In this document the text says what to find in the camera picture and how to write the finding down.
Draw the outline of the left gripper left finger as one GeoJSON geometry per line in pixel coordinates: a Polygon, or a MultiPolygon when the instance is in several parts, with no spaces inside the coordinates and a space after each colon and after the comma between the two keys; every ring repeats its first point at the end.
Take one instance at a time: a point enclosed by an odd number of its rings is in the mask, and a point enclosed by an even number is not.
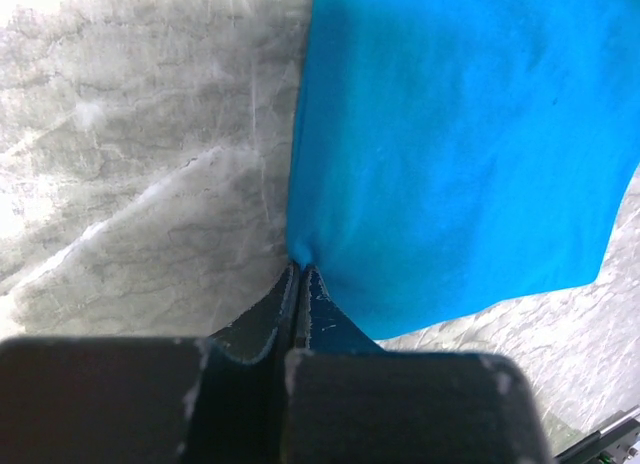
{"type": "Polygon", "coordinates": [[[5,463],[273,463],[300,278],[205,337],[1,344],[5,463]]]}

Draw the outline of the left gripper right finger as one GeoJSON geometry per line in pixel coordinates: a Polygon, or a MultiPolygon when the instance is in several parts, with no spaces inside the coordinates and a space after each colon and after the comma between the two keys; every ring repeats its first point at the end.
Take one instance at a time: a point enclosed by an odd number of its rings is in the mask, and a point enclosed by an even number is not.
{"type": "Polygon", "coordinates": [[[286,463],[549,463],[528,380],[478,352],[387,351],[302,275],[285,359],[286,463]]]}

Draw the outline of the blue t shirt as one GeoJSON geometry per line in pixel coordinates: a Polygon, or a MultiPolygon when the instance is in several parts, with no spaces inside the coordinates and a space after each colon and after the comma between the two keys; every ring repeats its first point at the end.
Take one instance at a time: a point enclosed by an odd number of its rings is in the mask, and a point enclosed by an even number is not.
{"type": "Polygon", "coordinates": [[[639,0],[313,0],[287,249],[387,339],[584,286],[639,163],[639,0]]]}

